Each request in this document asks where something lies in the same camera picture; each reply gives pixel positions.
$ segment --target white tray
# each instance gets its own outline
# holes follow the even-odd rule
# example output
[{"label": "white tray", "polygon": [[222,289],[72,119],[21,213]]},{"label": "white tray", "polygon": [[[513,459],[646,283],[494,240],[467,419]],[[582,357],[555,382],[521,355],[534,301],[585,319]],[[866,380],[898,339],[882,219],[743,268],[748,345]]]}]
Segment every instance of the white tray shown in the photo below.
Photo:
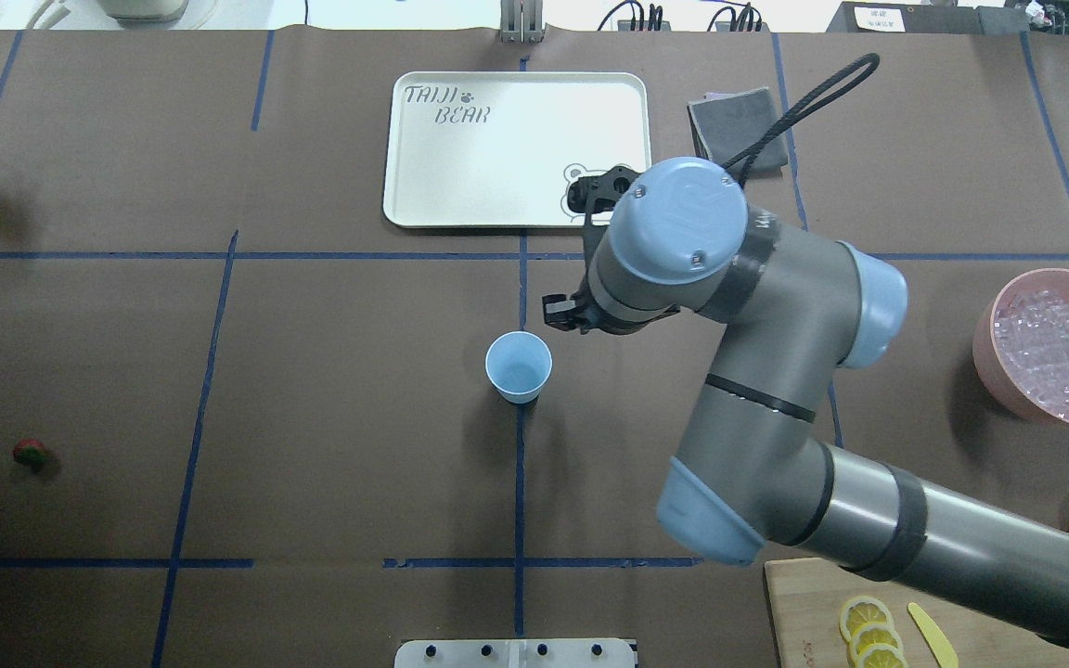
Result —
[{"label": "white tray", "polygon": [[632,74],[404,74],[383,212],[400,228],[578,228],[568,185],[616,165],[650,166],[646,86]]}]

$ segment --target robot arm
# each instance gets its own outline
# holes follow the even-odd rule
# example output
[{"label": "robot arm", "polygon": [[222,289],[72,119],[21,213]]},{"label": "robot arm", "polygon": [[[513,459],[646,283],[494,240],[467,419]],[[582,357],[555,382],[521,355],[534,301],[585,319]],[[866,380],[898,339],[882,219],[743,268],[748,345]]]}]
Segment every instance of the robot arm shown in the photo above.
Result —
[{"label": "robot arm", "polygon": [[671,457],[657,519],[733,565],[796,545],[1069,647],[1069,533],[819,444],[837,367],[883,355],[907,309],[895,267],[748,206],[719,166],[671,158],[577,181],[586,276],[543,298],[553,327],[631,335],[680,307],[727,323]]}]

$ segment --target white metal bracket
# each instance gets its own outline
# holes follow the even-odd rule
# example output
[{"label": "white metal bracket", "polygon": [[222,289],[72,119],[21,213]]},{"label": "white metal bracket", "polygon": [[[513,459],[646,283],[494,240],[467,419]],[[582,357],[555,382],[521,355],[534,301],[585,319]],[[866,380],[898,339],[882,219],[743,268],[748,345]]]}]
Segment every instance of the white metal bracket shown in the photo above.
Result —
[{"label": "white metal bracket", "polygon": [[501,0],[501,42],[543,42],[543,0]]},{"label": "white metal bracket", "polygon": [[394,668],[636,668],[636,648],[619,638],[410,641]]}]

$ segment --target wooden cutting board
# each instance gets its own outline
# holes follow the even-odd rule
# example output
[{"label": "wooden cutting board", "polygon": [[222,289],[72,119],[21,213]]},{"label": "wooden cutting board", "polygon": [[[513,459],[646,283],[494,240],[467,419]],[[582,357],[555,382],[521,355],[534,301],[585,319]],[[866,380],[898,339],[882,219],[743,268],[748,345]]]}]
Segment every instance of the wooden cutting board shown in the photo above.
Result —
[{"label": "wooden cutting board", "polygon": [[840,605],[849,597],[879,597],[895,617],[910,668],[938,668],[907,611],[915,602],[939,623],[960,656],[960,668],[1069,668],[1069,651],[1029,631],[998,622],[894,582],[873,582],[826,559],[768,561],[764,578],[781,668],[845,668]]}]

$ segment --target yellow knife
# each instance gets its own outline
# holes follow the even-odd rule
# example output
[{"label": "yellow knife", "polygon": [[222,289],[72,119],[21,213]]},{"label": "yellow knife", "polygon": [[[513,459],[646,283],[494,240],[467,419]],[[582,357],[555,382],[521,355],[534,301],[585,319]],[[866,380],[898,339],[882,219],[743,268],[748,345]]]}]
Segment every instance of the yellow knife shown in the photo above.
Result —
[{"label": "yellow knife", "polygon": [[930,646],[930,652],[934,655],[934,661],[938,661],[939,668],[960,668],[960,657],[955,655],[955,648],[947,641],[943,630],[939,628],[930,615],[916,603],[908,605],[907,609],[910,611],[910,617],[913,617],[913,622],[921,631],[921,637],[926,638],[926,643]]}]

